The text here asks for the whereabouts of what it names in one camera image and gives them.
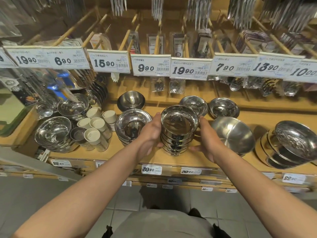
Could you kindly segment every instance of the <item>tile floor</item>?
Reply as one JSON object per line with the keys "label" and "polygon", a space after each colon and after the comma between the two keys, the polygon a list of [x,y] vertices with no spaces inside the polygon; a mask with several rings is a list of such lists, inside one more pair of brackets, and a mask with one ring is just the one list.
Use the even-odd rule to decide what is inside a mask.
{"label": "tile floor", "polygon": [[[10,237],[34,212],[72,184],[50,179],[0,177],[0,238]],[[305,202],[317,208],[317,200]],[[153,204],[183,212],[195,207],[211,224],[219,225],[232,238],[271,237],[238,193],[144,186],[123,186],[86,237],[101,237],[106,225],[111,225],[115,231],[132,212]]]}

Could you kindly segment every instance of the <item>person's left hand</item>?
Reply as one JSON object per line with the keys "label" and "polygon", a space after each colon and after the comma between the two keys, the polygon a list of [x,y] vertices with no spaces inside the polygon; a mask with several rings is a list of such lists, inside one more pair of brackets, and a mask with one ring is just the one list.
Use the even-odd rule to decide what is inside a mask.
{"label": "person's left hand", "polygon": [[156,113],[152,121],[145,124],[139,137],[136,141],[141,143],[138,152],[138,158],[142,159],[144,156],[149,155],[154,146],[162,147],[163,143],[159,143],[161,134],[161,114]]}

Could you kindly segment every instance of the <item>forearm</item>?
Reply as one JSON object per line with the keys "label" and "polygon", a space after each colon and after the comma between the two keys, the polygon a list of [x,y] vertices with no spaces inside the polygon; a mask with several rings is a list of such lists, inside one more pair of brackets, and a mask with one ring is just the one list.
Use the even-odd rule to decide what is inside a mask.
{"label": "forearm", "polygon": [[216,158],[273,237],[315,237],[317,212],[229,149]]}
{"label": "forearm", "polygon": [[15,236],[84,237],[137,165],[141,146],[140,140],[135,140],[117,152],[31,216]]}

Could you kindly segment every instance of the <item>person's right hand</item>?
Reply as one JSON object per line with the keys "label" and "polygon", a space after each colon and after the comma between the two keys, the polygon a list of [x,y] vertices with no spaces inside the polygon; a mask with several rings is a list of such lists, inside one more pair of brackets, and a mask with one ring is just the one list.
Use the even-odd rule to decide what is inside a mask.
{"label": "person's right hand", "polygon": [[200,116],[199,122],[201,145],[191,146],[189,149],[192,151],[203,152],[207,159],[213,163],[217,163],[217,157],[221,156],[221,153],[227,151],[229,148],[222,143],[216,131],[208,123],[207,119]]}

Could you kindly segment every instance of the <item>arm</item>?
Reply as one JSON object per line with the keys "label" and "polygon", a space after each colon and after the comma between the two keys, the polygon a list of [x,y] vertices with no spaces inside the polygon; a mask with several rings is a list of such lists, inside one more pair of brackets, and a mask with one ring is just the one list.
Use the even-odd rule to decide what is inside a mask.
{"label": "arm", "polygon": [[43,206],[13,237],[85,237],[135,166],[151,152],[160,132],[157,113],[135,141]]}
{"label": "arm", "polygon": [[317,212],[313,208],[227,148],[203,117],[200,126],[202,145],[192,150],[202,151],[225,172],[272,237],[317,236]]}

